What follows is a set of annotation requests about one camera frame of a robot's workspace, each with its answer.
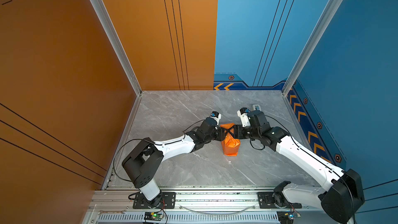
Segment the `yellow orange wrapping paper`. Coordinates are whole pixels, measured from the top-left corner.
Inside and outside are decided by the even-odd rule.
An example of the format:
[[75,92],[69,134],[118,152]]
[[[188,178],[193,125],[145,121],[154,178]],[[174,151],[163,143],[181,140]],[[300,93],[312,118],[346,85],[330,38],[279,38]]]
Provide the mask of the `yellow orange wrapping paper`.
[[234,123],[222,124],[221,131],[221,145],[224,155],[236,157],[240,148],[240,139],[238,133],[238,125]]

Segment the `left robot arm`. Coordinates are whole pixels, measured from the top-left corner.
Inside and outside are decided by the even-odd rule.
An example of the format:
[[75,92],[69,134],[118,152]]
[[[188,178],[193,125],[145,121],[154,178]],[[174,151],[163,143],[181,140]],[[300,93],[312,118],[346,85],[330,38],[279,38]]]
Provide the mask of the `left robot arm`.
[[223,141],[226,137],[222,128],[194,130],[171,140],[152,141],[144,138],[125,157],[122,167],[136,189],[145,197],[148,205],[158,207],[162,202],[162,191],[154,176],[161,163],[167,159],[192,153],[211,141]]

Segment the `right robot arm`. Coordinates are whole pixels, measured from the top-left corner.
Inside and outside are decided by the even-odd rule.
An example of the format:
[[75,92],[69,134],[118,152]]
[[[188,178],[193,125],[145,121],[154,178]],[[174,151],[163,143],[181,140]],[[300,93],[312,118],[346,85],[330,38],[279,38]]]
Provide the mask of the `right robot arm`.
[[361,177],[356,171],[345,171],[321,159],[280,127],[239,125],[234,129],[234,137],[259,140],[265,147],[294,162],[318,183],[317,187],[290,181],[280,183],[274,189],[277,205],[299,203],[324,210],[337,223],[356,222],[355,213],[364,204]]

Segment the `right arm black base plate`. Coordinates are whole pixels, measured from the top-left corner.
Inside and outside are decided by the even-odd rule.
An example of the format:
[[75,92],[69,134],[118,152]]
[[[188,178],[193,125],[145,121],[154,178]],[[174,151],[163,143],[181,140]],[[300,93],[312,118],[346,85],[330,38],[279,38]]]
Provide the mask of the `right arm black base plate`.
[[275,192],[258,192],[257,197],[260,209],[300,209],[303,207],[300,203],[289,203],[282,195]]

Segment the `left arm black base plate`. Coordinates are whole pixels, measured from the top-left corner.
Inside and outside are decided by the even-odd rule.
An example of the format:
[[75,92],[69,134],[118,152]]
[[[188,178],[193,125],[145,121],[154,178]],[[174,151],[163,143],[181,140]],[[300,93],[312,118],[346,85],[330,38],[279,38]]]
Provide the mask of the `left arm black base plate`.
[[176,193],[161,191],[158,196],[149,201],[142,192],[138,192],[135,194],[134,199],[131,200],[133,201],[134,209],[174,209],[176,203]]

